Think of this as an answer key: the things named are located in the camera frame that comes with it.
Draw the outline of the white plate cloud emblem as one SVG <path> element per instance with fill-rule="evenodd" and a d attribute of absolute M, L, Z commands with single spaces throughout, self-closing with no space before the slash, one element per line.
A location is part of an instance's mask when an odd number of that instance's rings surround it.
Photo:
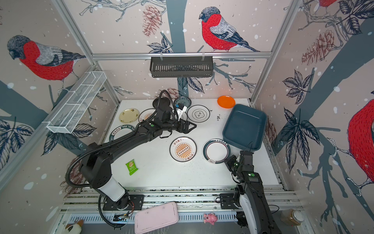
<path fill-rule="evenodd" d="M 192 122 L 203 123 L 210 118 L 210 110 L 203 105 L 194 105 L 188 109 L 187 116 Z"/>
<path fill-rule="evenodd" d="M 181 113 L 179 114 L 179 119 L 180 119 L 180 120 L 187 121 L 187 120 L 188 120 L 187 113 L 186 113 L 186 112 L 181 112 Z"/>

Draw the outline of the white plate orange sunburst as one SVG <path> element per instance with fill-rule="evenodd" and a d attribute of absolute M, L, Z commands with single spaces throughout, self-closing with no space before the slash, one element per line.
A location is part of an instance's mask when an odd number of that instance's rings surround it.
<path fill-rule="evenodd" d="M 171 143 L 169 153 L 177 162 L 188 162 L 196 156 L 197 145 L 191 138 L 181 136 Z"/>

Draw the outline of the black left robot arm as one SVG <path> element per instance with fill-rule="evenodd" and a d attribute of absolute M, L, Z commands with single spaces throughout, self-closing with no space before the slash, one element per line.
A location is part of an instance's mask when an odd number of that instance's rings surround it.
<path fill-rule="evenodd" d="M 164 131 L 188 134 L 196 127 L 196 124 L 185 120 L 162 121 L 156 117 L 149 117 L 139 123 L 133 132 L 81 154 L 67 169 L 65 181 L 74 188 L 93 188 L 113 202 L 127 202 L 129 194 L 114 178 L 111 164 L 130 150 L 160 137 Z M 75 184 L 71 181 L 71 172 L 78 164 L 87 184 Z"/>

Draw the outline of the teal plastic bin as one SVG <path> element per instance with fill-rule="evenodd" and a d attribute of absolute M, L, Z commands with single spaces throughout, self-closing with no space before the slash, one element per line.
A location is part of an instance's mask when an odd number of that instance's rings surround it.
<path fill-rule="evenodd" d="M 241 150 L 258 151 L 263 142 L 267 115 L 257 109 L 236 104 L 223 129 L 223 140 Z"/>

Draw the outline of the small green patterned plate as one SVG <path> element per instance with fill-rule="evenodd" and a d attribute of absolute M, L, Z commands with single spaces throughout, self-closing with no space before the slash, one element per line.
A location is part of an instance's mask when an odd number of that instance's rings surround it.
<path fill-rule="evenodd" d="M 174 100 L 176 108 L 183 110 L 185 107 L 188 109 L 191 106 L 191 99 L 185 96 L 180 96 Z"/>

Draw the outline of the orange plastic plate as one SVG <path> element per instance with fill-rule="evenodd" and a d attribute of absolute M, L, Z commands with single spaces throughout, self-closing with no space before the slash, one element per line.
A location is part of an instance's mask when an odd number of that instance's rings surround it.
<path fill-rule="evenodd" d="M 217 99 L 217 103 L 220 107 L 230 109 L 236 105 L 236 101 L 231 96 L 220 96 Z"/>

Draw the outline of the pink pig toy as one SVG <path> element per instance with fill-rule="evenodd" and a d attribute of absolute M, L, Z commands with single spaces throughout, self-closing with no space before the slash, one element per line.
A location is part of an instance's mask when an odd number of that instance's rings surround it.
<path fill-rule="evenodd" d="M 214 213 L 204 214 L 204 223 L 214 225 L 218 221 L 218 217 Z"/>

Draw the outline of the cream yellow plate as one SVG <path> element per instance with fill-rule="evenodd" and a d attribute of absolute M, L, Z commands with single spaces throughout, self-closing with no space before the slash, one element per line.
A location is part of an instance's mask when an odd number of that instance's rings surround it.
<path fill-rule="evenodd" d="M 122 111 L 119 115 L 119 121 L 121 123 L 132 123 L 139 118 L 139 111 L 135 108 L 128 108 Z"/>

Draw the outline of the teal rim plate left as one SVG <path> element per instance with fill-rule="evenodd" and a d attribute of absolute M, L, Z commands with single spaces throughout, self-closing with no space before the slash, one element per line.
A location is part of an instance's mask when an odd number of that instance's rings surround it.
<path fill-rule="evenodd" d="M 121 138 L 125 136 L 126 134 L 133 133 L 135 128 L 132 125 L 121 125 L 117 128 L 115 128 L 110 134 L 109 134 L 109 141 L 116 140 L 118 138 Z"/>

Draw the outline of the amber jar with lid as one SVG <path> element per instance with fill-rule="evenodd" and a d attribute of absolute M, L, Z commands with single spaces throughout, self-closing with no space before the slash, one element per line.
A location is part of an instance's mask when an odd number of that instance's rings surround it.
<path fill-rule="evenodd" d="M 302 212 L 294 209 L 283 210 L 280 218 L 289 226 L 300 226 L 304 222 Z"/>

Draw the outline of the pink rectangular tray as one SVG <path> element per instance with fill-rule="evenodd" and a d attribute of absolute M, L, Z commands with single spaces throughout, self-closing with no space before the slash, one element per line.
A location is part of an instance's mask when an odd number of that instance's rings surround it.
<path fill-rule="evenodd" d="M 136 234 L 144 234 L 175 224 L 178 220 L 177 204 L 169 202 L 137 212 L 134 231 Z"/>

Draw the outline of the white orange plush toy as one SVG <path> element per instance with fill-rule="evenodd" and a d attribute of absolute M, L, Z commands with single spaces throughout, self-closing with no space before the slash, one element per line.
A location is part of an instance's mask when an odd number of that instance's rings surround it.
<path fill-rule="evenodd" d="M 82 231 L 82 226 L 84 224 L 84 220 L 81 219 L 73 224 L 68 224 L 65 229 L 63 230 L 62 234 L 80 234 Z"/>

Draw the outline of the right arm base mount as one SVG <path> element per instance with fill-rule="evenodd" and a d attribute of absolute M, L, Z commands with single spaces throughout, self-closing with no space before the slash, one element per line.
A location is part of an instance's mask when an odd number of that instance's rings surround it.
<path fill-rule="evenodd" d="M 219 195 L 219 203 L 223 210 L 241 209 L 239 203 L 239 195 L 235 193 L 221 193 Z"/>

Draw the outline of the aluminium frame crossbar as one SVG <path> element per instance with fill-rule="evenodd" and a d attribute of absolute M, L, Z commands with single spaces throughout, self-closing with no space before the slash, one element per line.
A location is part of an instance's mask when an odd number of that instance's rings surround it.
<path fill-rule="evenodd" d="M 91 58 L 95 61 L 104 60 L 148 60 L 152 57 L 160 59 L 166 57 L 213 57 L 214 59 L 270 59 L 271 52 L 199 52 L 199 53 L 108 53 L 92 54 Z"/>

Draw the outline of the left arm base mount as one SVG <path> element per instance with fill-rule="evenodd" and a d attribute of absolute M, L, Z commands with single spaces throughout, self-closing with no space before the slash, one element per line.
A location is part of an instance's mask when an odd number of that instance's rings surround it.
<path fill-rule="evenodd" d="M 103 201 L 104 211 L 140 211 L 142 210 L 144 195 L 125 195 L 123 199 L 115 202 L 105 197 Z"/>

